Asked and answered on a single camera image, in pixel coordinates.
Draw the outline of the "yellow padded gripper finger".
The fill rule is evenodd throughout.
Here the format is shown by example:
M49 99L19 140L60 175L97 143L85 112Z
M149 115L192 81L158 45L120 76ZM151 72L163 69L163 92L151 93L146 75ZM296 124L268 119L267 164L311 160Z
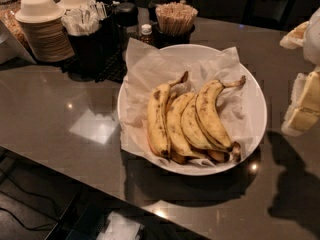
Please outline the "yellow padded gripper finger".
M281 130L290 136L300 136L310 130L320 118L320 72L299 73L294 81L291 104L284 116Z

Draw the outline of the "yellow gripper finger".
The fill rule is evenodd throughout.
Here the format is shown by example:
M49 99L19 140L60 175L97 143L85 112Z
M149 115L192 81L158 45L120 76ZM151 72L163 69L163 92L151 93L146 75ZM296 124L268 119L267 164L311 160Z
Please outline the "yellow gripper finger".
M305 21L291 30L279 42L280 46L286 49L296 49L303 46L303 38L308 26L308 21Z

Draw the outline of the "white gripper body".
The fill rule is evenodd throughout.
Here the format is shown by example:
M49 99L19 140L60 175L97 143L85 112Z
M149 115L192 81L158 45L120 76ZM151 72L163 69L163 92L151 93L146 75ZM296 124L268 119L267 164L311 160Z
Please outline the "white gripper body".
M320 7L313 13L303 38L303 56L316 66L320 66Z

